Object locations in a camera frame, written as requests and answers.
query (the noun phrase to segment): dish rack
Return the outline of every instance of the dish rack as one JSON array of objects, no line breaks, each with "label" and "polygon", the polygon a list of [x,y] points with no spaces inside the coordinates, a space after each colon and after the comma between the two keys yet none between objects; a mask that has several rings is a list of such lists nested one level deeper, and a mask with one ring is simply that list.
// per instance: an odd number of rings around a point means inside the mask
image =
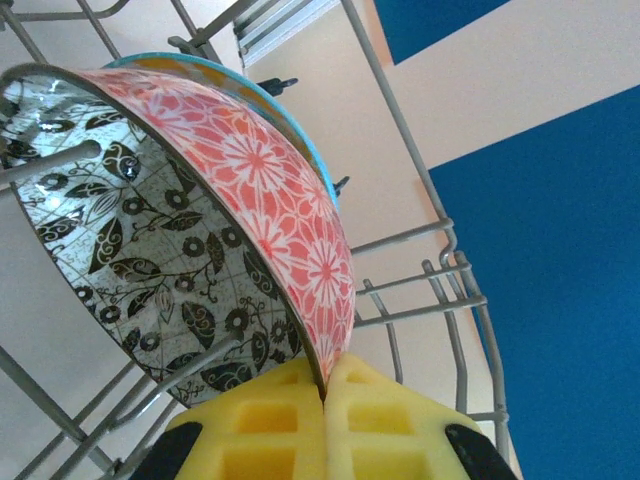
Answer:
[{"label": "dish rack", "polygon": [[[97,35],[100,37],[105,47],[114,59],[120,58],[120,54],[111,41],[108,33],[101,24],[101,19],[117,14],[130,0],[117,0],[110,8],[102,11],[93,11],[86,0],[77,0],[80,7],[79,12],[50,12],[50,13],[21,13],[12,11],[12,0],[0,0],[0,27],[6,23],[22,42],[29,54],[36,62],[46,63],[47,60],[24,29],[22,23],[30,21],[56,21],[56,20],[88,20]],[[246,12],[257,0],[238,0],[221,15],[215,18],[206,27],[196,28],[191,17],[181,0],[171,0],[171,4],[176,13],[184,23],[190,40],[180,37],[170,37],[169,44],[178,48],[182,53],[196,55],[212,61],[220,62],[215,50],[211,47],[209,39],[218,33],[223,27],[231,23],[238,16]],[[420,152],[412,138],[409,127],[398,106],[393,91],[387,81],[380,65],[376,53],[368,39],[365,28],[357,14],[351,0],[341,0],[345,13],[353,27],[356,37],[360,43],[362,51],[369,63],[377,84],[383,94],[389,111],[396,123],[398,131],[404,141],[411,160],[417,170],[422,185],[428,194],[438,220],[407,231],[380,238],[365,245],[352,248],[354,257],[367,255],[373,251],[385,249],[409,239],[443,233],[447,239],[446,247],[440,252],[439,264],[434,267],[428,260],[422,262],[423,273],[418,275],[400,278],[391,282],[374,285],[371,281],[364,281],[364,288],[358,290],[358,297],[370,296],[379,316],[363,319],[356,311],[354,328],[356,330],[363,327],[375,327],[384,325],[387,330],[391,358],[393,361],[395,379],[399,383],[403,382],[402,359],[398,350],[394,323],[400,320],[422,317],[425,315],[443,315],[453,357],[456,366],[456,397],[455,406],[459,412],[467,414],[475,421],[493,422],[495,424],[495,443],[500,454],[508,461],[509,456],[509,434],[507,430],[507,407],[505,400],[504,375],[502,360],[498,350],[496,337],[493,331],[491,318],[487,308],[487,299],[482,295],[480,288],[474,278],[471,265],[467,261],[463,252],[456,250],[457,238],[453,230],[453,222],[447,216],[445,208],[429,176],[429,172],[421,158]],[[9,195],[10,190],[0,190],[0,195]],[[454,299],[449,299],[443,281],[446,281],[454,295]],[[420,308],[389,313],[380,296],[381,292],[407,285],[413,282],[424,282],[429,284],[437,299],[436,304],[424,305]],[[480,334],[485,346],[485,353],[488,357],[489,368],[493,384],[493,410],[480,413],[467,412],[467,368],[462,343],[458,332],[456,312],[461,310],[472,310],[479,325]],[[65,438],[69,438],[77,444],[76,450],[67,458],[63,465],[54,474],[52,479],[66,478],[86,457],[92,460],[103,472],[103,480],[127,478],[127,475],[136,468],[150,449],[149,443],[154,438],[156,432],[169,418],[172,411],[177,407],[176,400],[172,400],[153,422],[151,428],[143,435],[137,446],[126,459],[111,459],[99,446],[101,439],[122,427],[125,424],[135,421],[149,406],[157,400],[160,395],[172,388],[184,377],[196,372],[202,366],[211,361],[216,356],[221,345],[214,345],[209,351],[200,355],[182,369],[176,371],[171,376],[158,383],[146,396],[135,405],[134,401],[148,387],[152,380],[143,376],[137,383],[120,399],[117,405],[102,418],[97,427],[90,433],[86,433],[82,427],[82,422],[100,405],[110,392],[129,374],[135,363],[130,361],[121,371],[119,371],[100,392],[75,416],[71,418],[48,394],[47,392],[16,362],[9,353],[0,346],[0,369],[44,412],[59,428],[60,433],[18,474],[17,479],[26,479],[60,446]]]}]

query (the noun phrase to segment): red floral bowl exterior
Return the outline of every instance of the red floral bowl exterior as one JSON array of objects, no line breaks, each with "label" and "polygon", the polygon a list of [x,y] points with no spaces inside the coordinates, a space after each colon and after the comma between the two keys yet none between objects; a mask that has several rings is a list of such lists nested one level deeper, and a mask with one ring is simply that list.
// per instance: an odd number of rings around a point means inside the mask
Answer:
[{"label": "red floral bowl exterior", "polygon": [[349,343],[355,284],[338,213],[305,159],[248,107],[190,80],[75,74],[156,130],[223,202],[287,292],[326,385]]}]

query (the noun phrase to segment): flower pattern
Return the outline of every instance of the flower pattern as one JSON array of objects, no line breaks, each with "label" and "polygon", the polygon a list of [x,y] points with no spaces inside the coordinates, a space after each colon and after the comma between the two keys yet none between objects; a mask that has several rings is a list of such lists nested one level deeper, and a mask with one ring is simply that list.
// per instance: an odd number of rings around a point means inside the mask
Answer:
[{"label": "flower pattern", "polygon": [[[107,91],[108,81],[100,73],[80,72],[80,75]],[[161,73],[144,73],[147,78],[166,77]],[[113,69],[110,74],[119,74],[121,81],[135,85],[140,72]],[[309,208],[306,218],[301,217],[298,209],[302,202],[321,205],[309,201],[310,190],[321,201],[331,202],[317,176],[304,176],[310,170],[305,159],[280,132],[246,106],[229,98],[222,103],[220,94],[212,95],[210,89],[195,83],[186,88],[187,82],[182,80],[172,90],[177,99],[175,109],[166,114],[172,124],[160,133],[183,152],[220,198],[228,200],[227,207],[251,234],[263,257],[271,260],[270,266],[289,293],[306,330],[315,332],[314,338],[309,336],[326,382],[334,362],[347,347],[355,304],[352,261],[338,213],[335,208],[329,214],[325,206],[316,206]],[[135,96],[119,95],[116,100],[147,120],[148,107]],[[199,118],[200,111],[194,111],[190,105],[208,105],[218,111],[242,109],[251,123],[238,132],[238,122],[227,121],[228,131],[224,132],[209,119],[203,129],[192,120]],[[216,133],[207,136],[208,132]],[[228,134],[233,132],[235,138],[230,140]],[[320,299],[308,301],[310,291],[320,294]],[[339,312],[327,306],[332,300],[341,303],[343,308]]]},{"label": "flower pattern", "polygon": [[[212,89],[220,90],[226,95],[220,98],[221,105],[233,105],[228,100],[247,106],[254,110],[260,116],[268,119],[282,135],[284,135],[292,146],[302,154],[307,160],[313,172],[323,183],[323,188],[335,195],[333,184],[328,174],[323,174],[324,164],[317,153],[312,153],[313,145],[308,139],[304,138],[300,127],[295,125],[286,114],[283,114],[274,106],[273,98],[262,91],[262,89],[251,84],[249,81],[242,81],[234,76],[229,75],[224,67],[209,63],[207,60],[192,57],[190,55],[172,54],[171,58],[167,58],[164,54],[154,56],[134,55],[133,57],[122,58],[108,65],[108,67],[118,66],[124,68],[135,68],[136,70],[150,70],[155,72],[163,72],[172,76],[193,80],[201,85],[212,87]],[[228,119],[231,123],[251,123],[247,109],[215,109],[215,115]]]}]

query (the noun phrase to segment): yellow sponge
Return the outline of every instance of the yellow sponge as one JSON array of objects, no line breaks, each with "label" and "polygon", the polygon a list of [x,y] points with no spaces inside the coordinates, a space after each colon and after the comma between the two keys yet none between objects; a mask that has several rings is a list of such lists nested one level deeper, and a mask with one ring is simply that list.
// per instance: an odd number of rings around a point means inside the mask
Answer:
[{"label": "yellow sponge", "polygon": [[468,480],[445,427],[467,416],[343,354],[325,400],[329,480]]},{"label": "yellow sponge", "polygon": [[305,358],[178,415],[167,432],[190,422],[202,430],[176,480],[326,478],[322,402]]},{"label": "yellow sponge", "polygon": [[[451,428],[457,446],[447,438]],[[131,479],[515,478],[485,437],[491,450],[465,444],[479,431],[349,354],[333,370],[323,411],[301,358],[175,417]]]}]

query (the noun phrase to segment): metal rack tine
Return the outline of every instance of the metal rack tine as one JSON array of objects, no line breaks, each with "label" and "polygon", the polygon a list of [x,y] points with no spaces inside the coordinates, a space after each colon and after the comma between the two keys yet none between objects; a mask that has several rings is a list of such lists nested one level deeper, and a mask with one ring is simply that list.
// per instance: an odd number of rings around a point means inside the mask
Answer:
[{"label": "metal rack tine", "polygon": [[69,474],[78,466],[78,464],[87,456],[91,455],[99,447],[98,442],[109,432],[109,426],[115,418],[129,406],[129,404],[151,383],[151,378],[146,375],[140,377],[133,387],[122,397],[118,404],[102,419],[98,426],[91,434],[78,446],[62,466],[51,476],[50,480],[62,480],[67,478]]},{"label": "metal rack tine", "polygon": [[247,8],[251,7],[257,0],[237,0],[224,12],[218,15],[212,22],[206,27],[200,29],[196,35],[193,36],[191,43],[194,47],[198,48],[204,45],[211,37],[226,27],[229,23],[233,22],[233,19],[242,14]]},{"label": "metal rack tine", "polygon": [[[180,20],[182,20],[182,23],[187,29],[187,32],[189,32],[189,35],[191,35],[192,38],[198,35],[198,33],[202,31],[202,29],[196,28],[195,24],[193,23],[193,20],[191,19],[191,16],[189,15],[189,12],[187,12],[187,9],[184,7],[182,1],[171,0],[171,4],[173,5],[173,8],[178,14],[178,16],[180,17]],[[209,42],[209,39],[207,39],[199,47],[199,49],[204,54],[205,58],[211,60],[212,62],[222,63],[220,60],[220,57],[218,56],[216,51],[213,49],[211,42]]]},{"label": "metal rack tine", "polygon": [[[454,254],[455,260],[459,263],[467,262],[467,258],[463,252]],[[480,292],[478,283],[471,269],[461,272],[462,281],[469,290],[471,295],[477,295]],[[493,382],[493,406],[499,418],[495,420],[496,425],[496,447],[498,451],[509,462],[509,431],[507,429],[507,398],[504,386],[504,368],[502,366],[502,358],[498,348],[498,341],[493,330],[489,309],[486,304],[478,306],[478,319],[482,327],[482,333],[487,345],[489,355],[489,367],[491,369],[491,380]]]},{"label": "metal rack tine", "polygon": [[131,402],[142,393],[142,390],[151,382],[151,378],[143,376],[138,382],[122,397],[122,400],[104,417],[91,434],[80,444],[75,452],[67,459],[67,461],[58,469],[51,477],[51,480],[62,480],[76,468],[84,457],[91,452],[96,445],[107,433],[124,426],[130,421],[142,415],[166,390],[174,387],[182,379],[198,371],[204,365],[220,355],[225,349],[241,340],[242,333],[231,333],[224,340],[213,345],[209,350],[196,357],[184,367],[180,368],[174,374],[158,383],[138,404],[124,416],[120,416],[129,407]]},{"label": "metal rack tine", "polygon": [[[445,229],[444,233],[447,237],[448,243],[447,246],[442,250],[442,252],[440,252],[439,261],[442,268],[450,266],[449,259],[451,257],[451,254],[458,246],[458,237],[456,236],[456,232],[453,231],[453,228]],[[451,285],[456,298],[458,300],[465,298],[464,290],[460,286],[460,282],[458,282],[456,276],[453,274],[447,275],[447,280],[449,281],[449,285]]]},{"label": "metal rack tine", "polygon": [[434,223],[428,223],[426,225],[422,225],[421,227],[412,228],[404,232],[396,233],[395,235],[380,238],[364,245],[359,245],[351,249],[351,255],[356,256],[363,253],[372,252],[374,250],[379,250],[396,243],[406,242],[407,240],[411,240],[412,238],[428,235],[430,233],[441,232],[446,228],[452,226],[453,221],[450,218],[445,218]]},{"label": "metal rack tine", "polygon": [[[31,401],[47,415],[65,435],[79,445],[89,436],[80,428],[53,398],[0,346],[0,369],[22,390]],[[103,471],[111,467],[111,459],[100,448],[88,451],[89,458]]]},{"label": "metal rack tine", "polygon": [[[98,407],[98,405],[105,399],[107,395],[111,393],[111,391],[118,385],[124,377],[126,377],[129,372],[135,367],[135,362],[133,360],[129,361],[122,370],[120,370],[110,381],[107,383],[102,389],[96,394],[95,397],[91,399],[87,405],[80,410],[80,413],[73,418],[73,422],[80,426],[83,421],[87,419],[89,415]],[[53,451],[60,446],[60,444],[65,439],[66,435],[60,432],[55,436],[53,440],[51,440],[46,447],[42,449],[42,451],[33,459],[29,464],[22,469],[22,471],[14,478],[14,480],[25,480],[30,475],[33,474],[37,470],[37,468],[42,465],[49,455],[53,453]]]},{"label": "metal rack tine", "polygon": [[[422,268],[426,274],[433,273],[433,264],[429,260],[422,262]],[[436,294],[438,302],[443,305],[449,302],[447,294],[442,288],[439,278],[429,278],[429,283],[433,292]],[[456,316],[453,312],[445,312],[444,318],[447,323],[447,331],[449,333],[449,340],[451,341],[451,348],[453,349],[453,359],[456,364],[456,410],[461,413],[467,413],[467,389],[469,385],[467,362],[464,358],[464,350],[462,349],[462,342],[460,340],[460,332],[458,331],[458,324],[456,322]]]},{"label": "metal rack tine", "polygon": [[123,417],[115,420],[113,425],[110,426],[109,431],[117,430],[123,425],[129,423],[130,421],[138,418],[142,415],[153,403],[160,398],[164,392],[169,390],[170,388],[175,387],[179,382],[181,382],[185,377],[188,377],[192,373],[197,372],[202,367],[204,367],[207,363],[211,362],[218,355],[220,355],[223,351],[227,350],[234,343],[240,342],[242,340],[242,333],[232,332],[224,340],[216,343],[211,346],[206,352],[202,353],[198,357],[194,358],[191,362],[189,362],[184,367],[177,370],[175,373],[165,378],[163,381],[158,383],[153,390],[151,390],[145,397],[142,399],[138,405],[136,405],[129,413],[124,415]]},{"label": "metal rack tine", "polygon": [[433,315],[436,313],[451,312],[461,308],[472,308],[480,305],[485,305],[487,298],[484,295],[474,295],[464,300],[457,300],[455,302],[447,302],[439,305],[428,305],[426,307],[414,308],[412,310],[405,310],[398,313],[390,313],[385,317],[375,317],[367,320],[361,320],[354,322],[354,328],[362,327],[374,327],[376,325],[384,325],[391,322],[397,322],[398,320],[409,320],[411,318],[422,317],[424,315]]},{"label": "metal rack tine", "polygon": [[31,58],[33,58],[34,61],[38,63],[48,63],[43,53],[36,45],[36,42],[33,41],[31,35],[29,35],[27,30],[20,23],[20,18],[18,18],[18,16],[11,10],[12,3],[13,2],[8,2],[6,0],[0,0],[0,16],[5,22],[7,22],[7,24],[9,24],[13,33],[15,33],[18,39],[22,42],[24,48],[27,49],[29,55],[31,55]]},{"label": "metal rack tine", "polygon": [[148,444],[153,435],[160,429],[160,427],[162,427],[164,422],[169,418],[169,415],[171,415],[171,412],[173,412],[177,406],[178,401],[175,399],[171,400],[162,413],[160,413],[158,418],[155,419],[151,427],[149,427],[149,430],[147,430],[147,432],[142,436],[127,459],[120,465],[117,472],[114,474],[106,473],[100,477],[99,480],[119,480],[128,478],[144,457],[147,456],[147,453],[151,449]]},{"label": "metal rack tine", "polygon": [[18,182],[37,175],[40,172],[51,168],[59,167],[69,162],[77,162],[78,160],[95,158],[102,152],[102,147],[95,140],[85,140],[74,147],[53,153],[46,157],[32,160],[29,163],[18,167],[9,168],[0,172],[0,185]]},{"label": "metal rack tine", "polygon": [[365,287],[362,290],[356,291],[357,297],[363,297],[365,295],[371,295],[372,293],[378,293],[383,290],[387,290],[393,287],[400,287],[409,283],[417,282],[419,280],[429,280],[431,278],[439,278],[450,273],[461,272],[462,270],[468,270],[471,266],[468,263],[455,265],[452,267],[444,267],[441,270],[436,270],[431,273],[420,273],[411,277],[401,278],[400,280],[394,280],[392,282],[382,283],[380,285],[372,285],[370,288]]},{"label": "metal rack tine", "polygon": [[[365,278],[362,283],[364,283],[365,288],[373,288],[373,284],[368,278]],[[381,317],[388,317],[389,312],[387,311],[387,307],[385,307],[380,295],[377,293],[371,293],[371,300],[375,304],[376,308],[380,312]],[[387,336],[389,337],[389,346],[391,347],[391,359],[393,360],[393,370],[396,375],[396,382],[402,384],[404,381],[404,375],[402,374],[402,360],[400,359],[400,351],[398,349],[398,339],[396,338],[396,328],[393,323],[387,323]]]},{"label": "metal rack tine", "polygon": [[89,20],[89,23],[91,23],[91,26],[100,37],[100,40],[102,40],[102,43],[104,43],[104,46],[107,47],[107,50],[109,50],[109,53],[111,54],[113,59],[114,60],[119,59],[121,57],[120,52],[118,52],[118,49],[113,44],[111,37],[109,37],[109,34],[100,23],[100,19],[98,19],[95,12],[91,10],[91,7],[89,6],[89,3],[87,3],[87,0],[76,0],[76,1],[78,2],[78,5],[82,9],[82,13],[86,15],[87,20]]},{"label": "metal rack tine", "polygon": [[[130,0],[117,0],[109,8],[94,12],[94,15],[96,18],[104,20],[105,18],[109,18],[122,10],[129,1]],[[14,16],[20,22],[54,22],[57,20],[87,19],[83,12],[14,13]]]}]

